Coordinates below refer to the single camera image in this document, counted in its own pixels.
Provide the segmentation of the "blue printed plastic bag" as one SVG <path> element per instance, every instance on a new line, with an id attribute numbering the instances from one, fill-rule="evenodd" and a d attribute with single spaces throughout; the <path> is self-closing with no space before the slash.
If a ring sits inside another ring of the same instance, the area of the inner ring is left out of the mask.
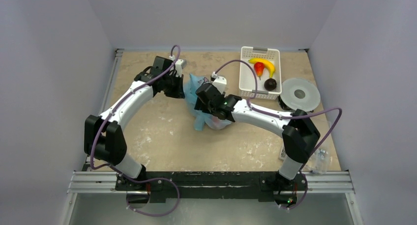
<path id="1" fill-rule="evenodd" d="M 184 83 L 183 91 L 185 95 L 185 102 L 187 105 L 188 110 L 190 113 L 195 117 L 194 120 L 194 129 L 197 131 L 202 131 L 204 127 L 207 125 L 213 130 L 221 130 L 224 129 L 226 126 L 232 124 L 229 120 L 221 120 L 209 113 L 204 113 L 200 110 L 195 110 L 195 104 L 198 100 L 196 95 L 196 90 L 205 83 L 209 83 L 207 77 L 204 76 L 195 76 L 193 74 L 189 74 L 189 81 Z"/>

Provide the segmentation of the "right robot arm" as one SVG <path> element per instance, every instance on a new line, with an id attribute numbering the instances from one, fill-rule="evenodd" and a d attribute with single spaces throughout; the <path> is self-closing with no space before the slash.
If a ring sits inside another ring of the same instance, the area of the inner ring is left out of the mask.
<path id="1" fill-rule="evenodd" d="M 278 170 L 276 183 L 282 189 L 294 185 L 295 176 L 307 163 L 321 137 L 305 111 L 280 112 L 250 105 L 239 96 L 221 93 L 211 83 L 201 85 L 196 95 L 196 110 L 221 120 L 250 124 L 279 136 L 283 140 L 286 158 Z"/>

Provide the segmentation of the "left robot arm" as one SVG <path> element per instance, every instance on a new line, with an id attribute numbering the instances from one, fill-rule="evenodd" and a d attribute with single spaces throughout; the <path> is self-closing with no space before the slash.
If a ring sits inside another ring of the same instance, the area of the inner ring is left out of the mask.
<path id="1" fill-rule="evenodd" d="M 137 74 L 129 89 L 109 109 L 85 120 L 84 152 L 91 160 L 105 162 L 118 173 L 128 177 L 127 183 L 134 190 L 146 186 L 146 168 L 127 152 L 123 134 L 137 111 L 156 94 L 183 99 L 183 74 L 186 60 L 174 55 L 169 58 L 156 56 L 153 65 Z"/>

